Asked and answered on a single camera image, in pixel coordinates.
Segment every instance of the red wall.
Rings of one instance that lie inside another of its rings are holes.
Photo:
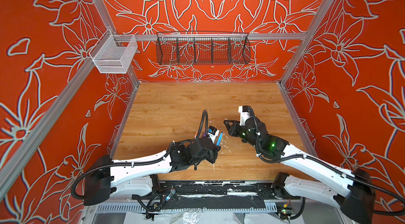
[[[92,0],[0,0],[0,168],[105,31]],[[0,202],[0,222],[76,223],[70,186],[110,152],[134,85],[93,69]]]
[[[104,0],[120,34],[159,31],[305,32],[322,0]],[[160,66],[153,42],[139,42],[133,67],[142,81],[279,80],[297,40],[252,42],[243,66]]]
[[[405,196],[405,0],[334,0],[287,91],[321,159]],[[400,204],[377,193],[375,207]],[[374,223],[405,222],[374,216]]]

